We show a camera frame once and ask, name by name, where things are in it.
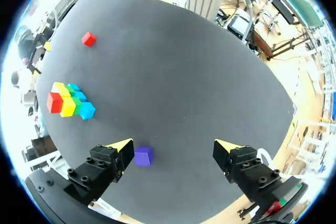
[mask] stack of blocks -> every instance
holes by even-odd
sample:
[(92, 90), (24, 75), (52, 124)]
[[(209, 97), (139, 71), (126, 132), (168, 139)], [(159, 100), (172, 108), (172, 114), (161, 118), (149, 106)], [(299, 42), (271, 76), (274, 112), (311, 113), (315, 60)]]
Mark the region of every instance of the stack of blocks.
[(47, 107), (50, 113), (60, 113), (63, 118), (80, 115), (83, 120), (87, 120), (96, 112), (96, 108), (73, 83), (65, 86), (62, 82), (54, 82), (48, 95)]

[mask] green panel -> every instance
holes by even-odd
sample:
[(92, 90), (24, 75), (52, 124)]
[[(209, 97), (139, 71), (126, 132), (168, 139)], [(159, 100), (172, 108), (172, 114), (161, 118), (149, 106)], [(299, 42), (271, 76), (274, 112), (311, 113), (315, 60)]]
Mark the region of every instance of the green panel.
[(75, 102), (76, 108), (74, 111), (74, 115), (79, 115), (80, 109), (82, 107), (82, 102), (77, 97), (72, 97), (73, 101)]
[(288, 0), (301, 15), (303, 20), (307, 23), (308, 27), (323, 26), (322, 21), (315, 12), (314, 8), (304, 0)]
[(65, 87), (67, 88), (67, 90), (69, 90), (70, 95), (74, 96), (75, 90), (71, 86), (65, 86)]

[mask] yellow tape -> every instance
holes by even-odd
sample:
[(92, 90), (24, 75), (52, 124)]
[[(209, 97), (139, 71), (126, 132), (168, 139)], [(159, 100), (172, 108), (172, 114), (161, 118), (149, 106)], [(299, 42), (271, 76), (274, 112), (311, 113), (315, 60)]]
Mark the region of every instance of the yellow tape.
[(124, 148), (125, 145), (128, 144), (129, 141), (133, 141), (133, 139), (129, 138), (129, 139), (126, 139), (126, 140), (123, 140), (123, 141), (120, 141), (114, 144), (109, 144), (109, 145), (104, 145), (104, 146), (115, 148), (119, 152), (121, 149)]
[(215, 139), (215, 141), (217, 141), (229, 153), (234, 148), (243, 148), (244, 147), (244, 146), (232, 144), (232, 143), (229, 143), (229, 142), (225, 142), (225, 141), (220, 140), (220, 139)]

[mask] green cube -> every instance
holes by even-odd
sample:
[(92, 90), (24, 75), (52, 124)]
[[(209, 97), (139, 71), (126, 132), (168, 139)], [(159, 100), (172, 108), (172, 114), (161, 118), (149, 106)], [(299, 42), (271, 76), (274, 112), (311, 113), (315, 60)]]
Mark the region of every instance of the green cube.
[(67, 90), (69, 90), (70, 95), (73, 97), (75, 94), (75, 90), (71, 86), (65, 86)]
[(74, 111), (74, 115), (79, 115), (80, 109), (82, 108), (82, 102), (77, 97), (72, 97), (73, 101), (75, 102), (76, 108)]

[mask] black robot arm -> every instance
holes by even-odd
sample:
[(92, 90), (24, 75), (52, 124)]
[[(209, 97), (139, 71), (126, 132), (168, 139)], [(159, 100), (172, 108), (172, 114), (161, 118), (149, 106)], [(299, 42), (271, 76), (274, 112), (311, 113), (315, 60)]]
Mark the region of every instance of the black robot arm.
[(280, 171), (262, 164), (257, 158), (257, 151), (250, 146), (215, 140), (213, 158), (227, 180), (236, 183), (254, 202), (252, 209), (259, 206), (251, 222), (283, 220), (308, 188), (307, 184), (295, 177), (282, 183)]

